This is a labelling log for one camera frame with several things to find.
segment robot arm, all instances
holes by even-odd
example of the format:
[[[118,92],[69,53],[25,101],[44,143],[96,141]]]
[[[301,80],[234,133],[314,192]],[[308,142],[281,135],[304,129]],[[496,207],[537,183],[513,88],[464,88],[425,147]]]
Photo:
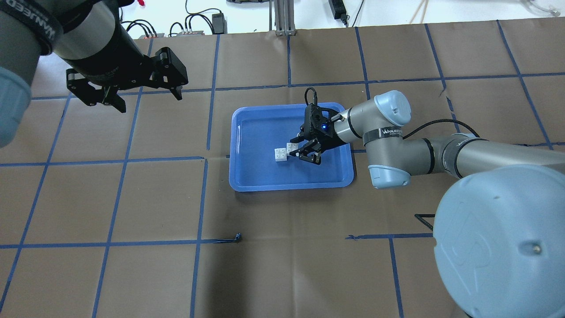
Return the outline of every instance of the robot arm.
[[[139,86],[167,88],[182,99],[188,76],[173,51],[162,48],[150,58],[121,27],[118,7],[132,2],[0,2],[0,147],[14,138],[29,105],[39,56],[52,51],[73,67],[66,72],[67,88],[89,106],[102,103],[125,113],[117,92]]]
[[[292,156],[320,164],[324,151],[363,139],[375,188],[429,173],[461,178],[438,206],[433,237],[441,279],[469,317],[565,316],[565,153],[467,134],[405,140],[411,111],[398,91],[324,111],[308,105],[306,144]]]

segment power adapter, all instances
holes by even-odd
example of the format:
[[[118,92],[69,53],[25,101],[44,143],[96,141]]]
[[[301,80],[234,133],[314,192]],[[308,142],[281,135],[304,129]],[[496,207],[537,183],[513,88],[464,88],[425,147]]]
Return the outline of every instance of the power adapter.
[[[223,13],[212,14],[212,26],[214,34],[226,34],[227,23]]]
[[[344,0],[329,0],[329,7],[332,9],[334,19],[340,19],[347,26],[347,10],[345,10]]]

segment white block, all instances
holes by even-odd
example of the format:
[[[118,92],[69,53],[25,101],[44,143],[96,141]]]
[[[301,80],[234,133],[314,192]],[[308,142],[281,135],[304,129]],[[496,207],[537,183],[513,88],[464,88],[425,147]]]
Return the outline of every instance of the white block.
[[[286,143],[286,155],[290,156],[291,151],[298,149],[298,144]]]
[[[286,161],[286,148],[275,148],[275,161]]]

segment blue plastic bin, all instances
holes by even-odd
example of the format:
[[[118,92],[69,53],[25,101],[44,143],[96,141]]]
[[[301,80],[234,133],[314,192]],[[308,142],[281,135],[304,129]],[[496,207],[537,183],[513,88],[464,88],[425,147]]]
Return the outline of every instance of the blue plastic bin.
[[[319,105],[344,110],[337,103]],[[255,106],[233,113],[229,184],[234,190],[338,188],[353,181],[349,144],[324,152],[319,166],[295,157],[275,161],[275,148],[286,148],[299,132],[305,108],[305,104]]]

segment white background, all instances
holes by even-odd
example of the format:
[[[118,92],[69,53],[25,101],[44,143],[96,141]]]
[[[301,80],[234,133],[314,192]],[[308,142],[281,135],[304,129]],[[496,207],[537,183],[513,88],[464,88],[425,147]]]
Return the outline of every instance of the white background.
[[[535,0],[542,7],[550,5],[565,11],[565,0]],[[347,14],[353,23],[361,0],[344,0]],[[356,26],[407,24],[416,11],[420,0],[365,0]],[[190,12],[216,7],[223,11],[228,23],[228,33],[264,32],[269,30],[269,3],[228,3],[226,0],[188,0]],[[124,20],[145,19],[159,33],[169,34],[173,22],[184,25],[186,12],[184,0],[145,0],[145,7],[137,1],[123,8]],[[418,15],[414,23],[420,23]],[[546,18],[550,14],[531,7],[526,0],[429,0],[425,23],[464,22],[484,20],[506,20]],[[294,0],[294,18],[297,29],[343,28],[334,20],[328,0]],[[194,18],[193,30],[204,30],[208,26],[200,18]],[[133,38],[144,33],[140,27],[130,30]]]

